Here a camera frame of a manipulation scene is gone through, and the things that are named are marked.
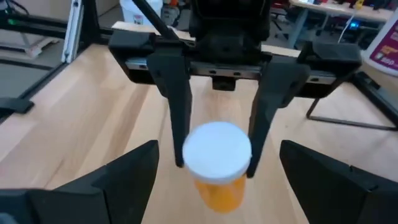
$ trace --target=pill bottle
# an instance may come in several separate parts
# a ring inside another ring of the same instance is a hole
[[[205,204],[219,213],[243,200],[251,143],[239,127],[211,122],[195,128],[183,145],[184,163]]]

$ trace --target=wooden table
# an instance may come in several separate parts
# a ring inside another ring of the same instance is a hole
[[[299,34],[304,26],[305,20],[307,18],[309,11],[318,11],[323,12],[325,14],[330,14],[333,16],[352,16],[355,13],[355,9],[349,8],[349,3],[344,4],[332,4],[332,3],[321,3],[311,4],[307,2],[302,2],[299,0],[289,0],[291,6],[302,7],[304,10],[298,15],[297,20],[295,21],[294,28],[290,31],[289,34],[289,48],[293,48],[294,44],[299,37]],[[387,9],[379,9],[373,10],[372,7],[363,6],[356,14],[355,18],[385,23],[391,16],[393,11]]]
[[[206,77],[192,77],[190,83],[191,128],[222,120],[248,129],[256,82],[240,80],[235,92],[212,90]],[[205,207],[188,171],[174,164],[167,100],[155,86],[131,83],[106,46],[89,47],[32,101],[36,106],[28,114],[14,114],[0,125],[0,188],[53,189],[158,139],[159,169],[142,223],[308,223],[280,164],[282,139],[398,180],[395,132],[308,121],[312,101],[296,98],[277,112],[243,204],[220,215]],[[349,84],[322,100],[314,113],[389,124]]]

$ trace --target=white lid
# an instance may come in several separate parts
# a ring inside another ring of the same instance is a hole
[[[182,156],[191,174],[208,184],[228,184],[240,178],[251,158],[251,143],[237,126],[211,122],[186,138]]]

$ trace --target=white container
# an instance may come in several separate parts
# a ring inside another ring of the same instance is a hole
[[[362,56],[368,65],[383,73],[398,77],[398,9]]]
[[[162,11],[163,0],[147,0],[149,5],[154,9],[156,14],[160,17]],[[133,3],[132,0],[120,0],[120,5],[123,10],[123,17],[125,22],[132,22],[139,25],[151,26],[152,24]]]

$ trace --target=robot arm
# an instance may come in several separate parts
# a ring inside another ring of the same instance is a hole
[[[191,75],[211,77],[213,89],[233,91],[236,80],[257,80],[249,137],[253,177],[272,119],[293,97],[323,98],[361,65],[358,46],[307,42],[298,58],[261,50],[269,36],[266,0],[194,0],[190,35],[180,40],[145,0],[134,3],[162,36],[116,30],[109,49],[132,82],[157,85],[169,101],[175,163],[183,167],[182,144],[189,132]]]

